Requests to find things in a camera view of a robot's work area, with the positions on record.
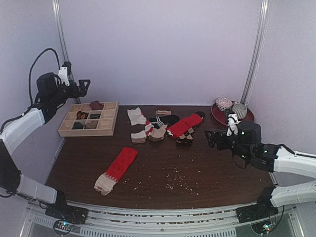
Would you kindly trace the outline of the tan brown sock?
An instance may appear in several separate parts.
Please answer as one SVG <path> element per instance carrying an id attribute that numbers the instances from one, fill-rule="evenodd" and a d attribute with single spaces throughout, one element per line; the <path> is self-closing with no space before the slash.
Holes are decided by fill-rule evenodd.
<path id="1" fill-rule="evenodd" d="M 97 120 L 90 121 L 90 122 L 85 124 L 85 129 L 96 129 L 97 125 L 98 125 L 98 121 Z"/>

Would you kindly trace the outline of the red and beige sock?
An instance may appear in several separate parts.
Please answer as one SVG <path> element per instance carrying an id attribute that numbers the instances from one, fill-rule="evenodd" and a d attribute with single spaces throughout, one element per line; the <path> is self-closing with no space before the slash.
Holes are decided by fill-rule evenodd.
<path id="1" fill-rule="evenodd" d="M 138 151 L 136 149 L 124 147 L 109 168 L 98 177 L 94 189 L 104 196 L 108 195 L 137 156 Z"/>

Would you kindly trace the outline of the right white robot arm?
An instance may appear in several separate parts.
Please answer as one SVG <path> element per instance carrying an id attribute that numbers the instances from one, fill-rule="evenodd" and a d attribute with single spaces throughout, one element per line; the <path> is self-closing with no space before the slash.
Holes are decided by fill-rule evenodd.
<path id="1" fill-rule="evenodd" d="M 269 173 L 316 177 L 315 155 L 294 151 L 284 144 L 262 143 L 261 126 L 253 121 L 241 121 L 225 130 L 206 130 L 204 134 L 210 148 L 230 150 L 245 165 Z M 270 186 L 263 189 L 255 204 L 237 208 L 236 214 L 240 223 L 251 222 L 278 214 L 279 207 L 315 200 L 315 181 L 287 187 Z"/>

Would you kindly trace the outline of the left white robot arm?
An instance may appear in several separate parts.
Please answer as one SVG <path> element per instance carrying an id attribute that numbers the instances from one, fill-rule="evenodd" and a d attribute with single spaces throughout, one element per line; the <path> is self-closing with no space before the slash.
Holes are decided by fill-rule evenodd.
<path id="1" fill-rule="evenodd" d="M 38 93 L 26 112 L 3 123 L 0 128 L 0 186 L 8 196 L 17 195 L 46 205 L 46 215 L 73 224 L 83 224 L 88 210 L 69 205 L 65 194 L 31 179 L 17 168 L 12 155 L 35 130 L 47 124 L 68 99 L 87 94 L 91 81 L 66 83 L 59 75 L 46 73 L 37 79 Z"/>

